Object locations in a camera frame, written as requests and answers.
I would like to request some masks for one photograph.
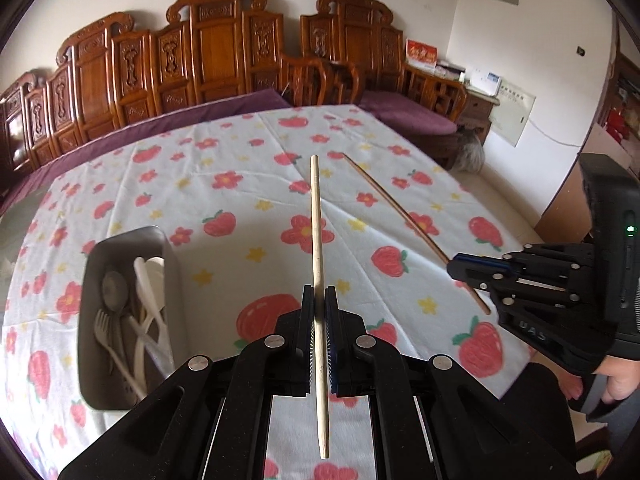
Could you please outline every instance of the strawberry print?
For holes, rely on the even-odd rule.
[[[62,226],[55,231],[53,231],[53,236],[49,242],[50,247],[60,247],[62,240],[64,240],[67,236],[66,226]]]
[[[293,116],[278,119],[278,124],[280,126],[284,126],[285,128],[304,128],[309,124],[309,121],[304,117]]]
[[[155,177],[158,176],[158,174],[156,173],[156,170],[149,170],[146,173],[143,173],[142,175],[140,175],[140,178],[138,179],[139,182],[151,182],[153,179],[155,179]]]
[[[285,152],[273,157],[273,160],[281,166],[288,166],[289,164],[295,164],[296,161],[301,158],[297,153]]]
[[[28,381],[33,384],[38,400],[46,400],[51,386],[51,372],[49,369],[49,355],[44,350],[38,350],[29,357]]]
[[[82,250],[80,251],[84,256],[88,256],[92,249],[95,247],[95,240],[89,240],[82,246]]]
[[[212,139],[210,137],[208,139],[201,140],[200,142],[196,142],[196,148],[198,148],[199,150],[206,150],[207,148],[215,148],[217,145],[218,145],[218,140]]]
[[[143,193],[136,198],[136,207],[141,207],[149,202],[151,202],[151,195],[149,195],[149,193]]]
[[[94,210],[94,218],[99,220],[100,218],[104,218],[104,216],[113,209],[115,204],[112,200],[107,200],[106,202],[102,202],[97,208]]]
[[[409,187],[409,181],[405,178],[399,178],[397,176],[393,177],[391,179],[391,183],[396,186],[399,187],[400,189],[406,189]]]
[[[352,467],[322,462],[314,468],[314,480],[358,480],[358,472]]]
[[[440,231],[438,231],[436,226],[433,225],[433,220],[429,215],[421,215],[416,213],[415,211],[412,211],[411,213],[409,213],[409,216],[415,220],[415,222],[418,224],[418,227],[422,229],[422,232],[425,232],[428,235],[434,235],[434,236],[437,236],[440,234]],[[405,225],[413,229],[413,227],[409,224],[409,222],[405,222]]]
[[[362,202],[366,207],[371,207],[378,201],[371,193],[358,193],[356,200]]]
[[[389,146],[388,150],[393,153],[394,155],[409,155],[409,150],[406,148],[403,148],[402,146]]]
[[[236,228],[236,216],[221,209],[213,218],[205,218],[202,223],[204,232],[209,236],[227,236]]]
[[[238,187],[238,182],[240,182],[244,177],[242,175],[236,174],[235,171],[227,171],[226,173],[219,173],[213,176],[215,182],[211,184],[213,189],[233,189]]]
[[[56,301],[56,310],[62,314],[60,320],[66,323],[73,314],[80,312],[80,296],[82,286],[76,282],[69,282],[66,285],[65,293]]]
[[[371,255],[371,261],[383,274],[392,278],[399,278],[405,272],[409,272],[409,269],[404,264],[406,257],[406,251],[401,251],[393,246],[385,246],[376,249]]]
[[[69,411],[71,412],[71,416],[74,418],[74,422],[81,428],[84,428],[86,423],[86,410],[82,400],[72,400]]]
[[[18,339],[18,333],[14,327],[11,327],[6,333],[6,339],[4,340],[4,351],[7,354],[15,354],[15,340]]]
[[[336,394],[329,394],[329,400],[331,402],[341,402],[347,408],[355,408],[358,403],[358,397],[338,397]]]
[[[326,135],[317,134],[311,136],[311,140],[317,144],[326,144],[331,140],[331,137],[327,137]]]
[[[273,460],[264,460],[264,480],[275,480],[278,477],[278,466]]]
[[[175,229],[175,233],[169,236],[169,240],[176,247],[181,246],[182,244],[188,244],[191,242],[191,235],[193,234],[193,229],[185,229],[184,227],[177,227]]]
[[[292,193],[300,193],[300,195],[304,195],[311,191],[311,186],[309,186],[306,180],[297,180],[289,184],[289,191]]]
[[[369,332],[371,335],[379,337],[387,343],[391,343],[392,345],[395,345],[398,341],[396,327],[391,323],[385,322],[384,319],[381,319],[375,325],[367,325],[367,332]]]
[[[276,330],[276,322],[281,314],[300,308],[300,302],[290,294],[263,296],[249,303],[236,319],[236,330],[240,339],[236,347],[244,348],[249,343],[261,339]]]
[[[425,186],[430,186],[431,184],[433,184],[433,180],[431,179],[431,177],[421,171],[413,170],[411,173],[409,173],[409,176],[411,177],[411,180],[417,182],[418,184],[424,184]]]
[[[459,362],[478,379],[497,374],[502,369],[502,342],[495,326],[473,316],[468,333],[454,336],[451,342],[460,346]]]
[[[46,283],[47,283],[47,271],[43,270],[33,280],[33,293],[40,294]]]
[[[133,161],[137,164],[140,164],[142,162],[149,162],[150,160],[158,156],[158,153],[160,153],[161,151],[162,147],[158,146],[157,144],[155,146],[152,146],[151,148],[147,148],[146,150],[137,150],[133,155]]]
[[[486,218],[476,216],[469,221],[469,230],[479,244],[490,244],[496,251],[502,248],[502,236],[498,228]]]
[[[320,221],[322,243],[328,244],[334,241],[335,235],[331,231],[325,231],[325,225],[326,220],[322,218]],[[311,218],[304,215],[295,215],[291,218],[291,227],[291,229],[282,232],[280,240],[290,245],[300,244],[300,249],[305,251],[305,253],[311,254]]]
[[[58,441],[58,444],[60,444],[60,447],[65,447],[66,446],[65,430],[63,430],[59,425],[55,424],[53,426],[52,434],[56,438],[56,440]]]

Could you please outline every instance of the carved backrest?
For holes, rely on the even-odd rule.
[[[303,56],[354,62],[369,89],[397,91],[402,80],[402,31],[377,0],[318,0],[318,13],[300,17]]]

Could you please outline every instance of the chopstick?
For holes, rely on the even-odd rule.
[[[314,272],[314,374],[320,458],[329,458],[329,399],[327,381],[326,324],[324,318],[324,269],[322,266],[322,213],[320,210],[319,159],[311,157],[311,241]]]
[[[373,179],[373,177],[370,176],[369,173],[364,171],[353,160],[351,160],[349,158],[349,155],[347,155],[346,153],[343,153],[343,155],[344,155],[344,158],[347,160],[347,162],[351,165],[351,167],[354,170],[356,170],[359,174],[361,174],[361,176],[363,176],[364,179],[367,182],[369,182],[369,184],[371,184],[371,186],[378,193],[380,193],[380,195],[382,195],[382,198],[384,198],[387,202],[389,202],[389,204],[391,205],[391,207],[393,207],[393,209],[395,209],[398,213],[400,213],[400,216],[406,220],[406,222],[414,229],[414,231],[418,234],[418,236],[420,238],[422,238],[422,240],[427,242],[427,245],[433,250],[433,252],[438,255],[438,257],[442,260],[442,262],[445,265],[447,265],[450,262],[449,257],[442,251],[441,248],[438,247],[437,243],[434,242],[433,239],[420,228],[420,226],[418,225],[418,222],[416,222],[413,218],[411,218],[409,213],[407,211],[405,211],[405,209],[402,208],[402,206],[398,202],[396,202],[396,200],[391,195],[389,195],[389,193],[386,192],[386,190],[382,186],[380,186],[380,184],[378,184]],[[469,294],[471,294],[471,297],[478,304],[480,309],[485,314],[490,316],[491,315],[491,310],[489,309],[487,304],[482,300],[482,298],[480,298],[480,296],[478,296],[478,293],[474,289],[472,289],[470,287],[466,287],[466,290],[468,290]]]

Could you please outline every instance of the yellow star print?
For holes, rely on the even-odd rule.
[[[335,282],[335,288],[338,289],[338,292],[340,292],[340,294],[346,294],[351,290],[351,283],[345,282],[344,280],[338,280],[337,282]]]
[[[202,269],[199,273],[194,274],[191,278],[200,286],[209,285],[209,283],[211,283],[211,279],[213,278],[213,273],[209,272],[207,269]]]
[[[273,204],[268,200],[258,200],[258,202],[255,203],[254,207],[256,209],[259,209],[260,211],[268,211],[273,207]]]
[[[354,231],[360,232],[364,232],[365,227],[367,227],[367,225],[359,218],[349,218],[347,220],[347,224],[349,224],[351,229]]]
[[[262,247],[255,247],[249,249],[249,254],[245,258],[259,264],[266,255],[267,253]]]
[[[424,298],[423,300],[418,300],[418,305],[425,314],[432,315],[436,313],[436,309],[438,307],[438,304],[431,296],[429,296],[428,298]]]

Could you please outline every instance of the armrest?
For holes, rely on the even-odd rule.
[[[459,82],[438,77],[404,63],[401,94],[454,123],[466,104],[466,88]]]

